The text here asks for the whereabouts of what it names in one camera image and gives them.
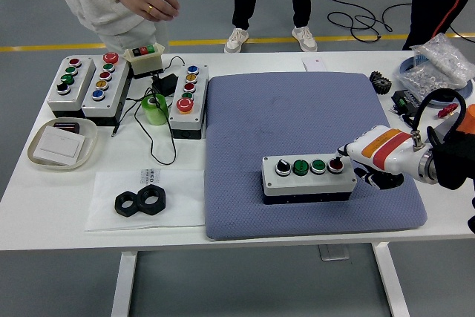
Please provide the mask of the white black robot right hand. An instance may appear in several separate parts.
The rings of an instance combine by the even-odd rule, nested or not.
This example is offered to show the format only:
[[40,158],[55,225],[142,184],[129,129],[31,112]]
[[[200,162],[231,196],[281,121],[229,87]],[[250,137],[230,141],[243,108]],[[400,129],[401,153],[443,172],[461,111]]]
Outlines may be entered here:
[[338,148],[337,153],[359,164],[354,172],[365,183],[385,190],[402,185],[406,175],[419,182],[437,183],[431,149],[418,133],[377,125]]

